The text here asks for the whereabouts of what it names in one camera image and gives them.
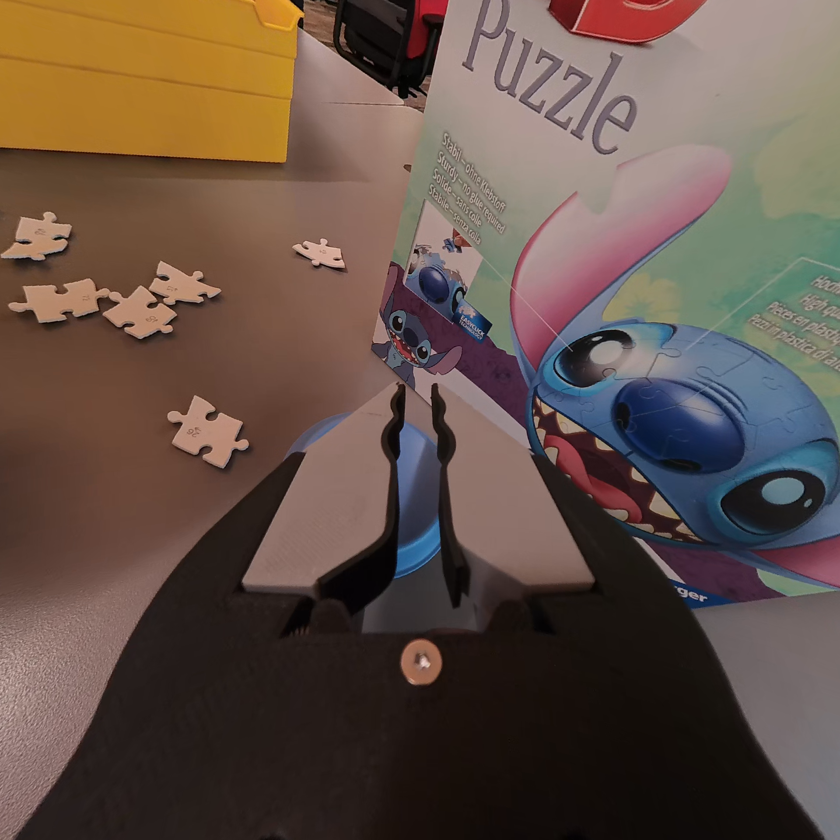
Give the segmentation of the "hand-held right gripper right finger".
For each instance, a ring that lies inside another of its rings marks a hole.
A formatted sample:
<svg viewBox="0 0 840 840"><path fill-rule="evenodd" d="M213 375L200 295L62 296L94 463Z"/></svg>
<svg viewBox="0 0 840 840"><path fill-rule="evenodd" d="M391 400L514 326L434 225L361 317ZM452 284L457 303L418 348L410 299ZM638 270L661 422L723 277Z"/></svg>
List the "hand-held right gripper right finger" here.
<svg viewBox="0 0 840 840"><path fill-rule="evenodd" d="M452 606L496 608L531 595L587 592L594 576L530 450L461 397L433 385L438 522Z"/></svg>

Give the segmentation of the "white jigsaw piece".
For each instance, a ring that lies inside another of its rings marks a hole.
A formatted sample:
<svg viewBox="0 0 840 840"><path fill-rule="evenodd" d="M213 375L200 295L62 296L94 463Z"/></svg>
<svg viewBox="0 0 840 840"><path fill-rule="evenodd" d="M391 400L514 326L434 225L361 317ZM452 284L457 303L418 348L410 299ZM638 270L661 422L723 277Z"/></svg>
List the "white jigsaw piece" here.
<svg viewBox="0 0 840 840"><path fill-rule="evenodd" d="M102 313L112 325L136 339L144 339L154 333L171 333L176 312L158 301L156 296L143 286L137 287L124 297L117 291L111 291L108 298L115 306Z"/></svg>
<svg viewBox="0 0 840 840"><path fill-rule="evenodd" d="M330 246L326 238L321 238L318 242L305 240L294 244L292 249L298 255L310 260L315 267L325 266L335 270L345 268L341 248Z"/></svg>
<svg viewBox="0 0 840 840"><path fill-rule="evenodd" d="M201 271L188 275L164 261L159 262L149 289L161 297L167 306L178 302L199 304L221 293L219 288L209 286L203 281Z"/></svg>
<svg viewBox="0 0 840 840"><path fill-rule="evenodd" d="M170 411L167 419L171 423L181 425L172 440L174 446L190 455L198 455L203 449L209 448L203 455L203 460L223 469L228 464L232 452L246 450L249 441L237 438L243 425L242 421L224 413L209 419L208 416L215 411L214 405L194 395L185 414Z"/></svg>
<svg viewBox="0 0 840 840"><path fill-rule="evenodd" d="M71 225L57 221L55 213L44 212L42 218L21 217L15 241L1 254L2 259L41 261L67 248Z"/></svg>
<svg viewBox="0 0 840 840"><path fill-rule="evenodd" d="M17 313L33 312L40 323L58 322L66 320L67 312L75 318L99 312L98 301L110 295L109 289L97 288L90 278L67 283L64 288L65 291L52 285L24 287L26 300L10 302L7 306Z"/></svg>

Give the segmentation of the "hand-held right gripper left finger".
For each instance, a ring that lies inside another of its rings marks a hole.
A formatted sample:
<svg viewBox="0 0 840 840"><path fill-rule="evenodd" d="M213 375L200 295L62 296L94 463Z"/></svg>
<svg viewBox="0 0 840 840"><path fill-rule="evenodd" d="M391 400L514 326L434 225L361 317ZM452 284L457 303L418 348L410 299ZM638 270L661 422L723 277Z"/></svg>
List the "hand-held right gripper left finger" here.
<svg viewBox="0 0 840 840"><path fill-rule="evenodd" d="M391 383L304 454L242 585L368 606L396 571L404 385Z"/></svg>

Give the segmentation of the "black and red office chair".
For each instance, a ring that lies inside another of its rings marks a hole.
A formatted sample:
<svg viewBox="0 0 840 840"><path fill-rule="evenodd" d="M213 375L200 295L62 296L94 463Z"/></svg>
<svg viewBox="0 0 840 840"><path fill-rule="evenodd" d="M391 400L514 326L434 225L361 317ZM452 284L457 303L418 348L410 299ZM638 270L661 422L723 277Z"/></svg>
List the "black and red office chair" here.
<svg viewBox="0 0 840 840"><path fill-rule="evenodd" d="M402 99L432 74L447 1L339 1L332 40L342 58Z"/></svg>

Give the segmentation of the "yellow plastic bin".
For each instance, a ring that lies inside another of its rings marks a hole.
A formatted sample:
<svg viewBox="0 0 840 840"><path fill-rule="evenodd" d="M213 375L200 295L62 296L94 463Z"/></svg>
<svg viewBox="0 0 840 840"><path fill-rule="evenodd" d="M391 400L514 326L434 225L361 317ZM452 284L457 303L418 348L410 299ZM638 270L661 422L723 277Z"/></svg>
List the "yellow plastic bin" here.
<svg viewBox="0 0 840 840"><path fill-rule="evenodd" d="M283 163L288 1L3 1L3 148Z"/></svg>

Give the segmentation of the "colourful cardboard puzzle box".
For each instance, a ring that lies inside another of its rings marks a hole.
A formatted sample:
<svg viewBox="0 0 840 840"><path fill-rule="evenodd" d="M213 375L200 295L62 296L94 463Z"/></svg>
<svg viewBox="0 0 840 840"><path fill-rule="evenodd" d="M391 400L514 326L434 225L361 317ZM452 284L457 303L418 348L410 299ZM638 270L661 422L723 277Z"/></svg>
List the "colourful cardboard puzzle box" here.
<svg viewBox="0 0 840 840"><path fill-rule="evenodd" d="M838 590L839 3L449 2L372 350L691 606Z"/></svg>

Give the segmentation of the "blue round plastic stand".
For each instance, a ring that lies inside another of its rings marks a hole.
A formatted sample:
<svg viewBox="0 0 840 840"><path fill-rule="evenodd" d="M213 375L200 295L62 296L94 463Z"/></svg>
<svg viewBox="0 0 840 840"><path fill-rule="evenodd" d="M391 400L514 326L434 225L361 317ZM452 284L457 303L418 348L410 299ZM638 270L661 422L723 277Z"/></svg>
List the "blue round plastic stand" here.
<svg viewBox="0 0 840 840"><path fill-rule="evenodd" d="M302 435L291 453L303 452L336 427L345 414L316 423ZM406 423L400 436L400 456L396 462L399 520L396 574L407 574L430 560L439 549L438 483L439 466L431 440Z"/></svg>

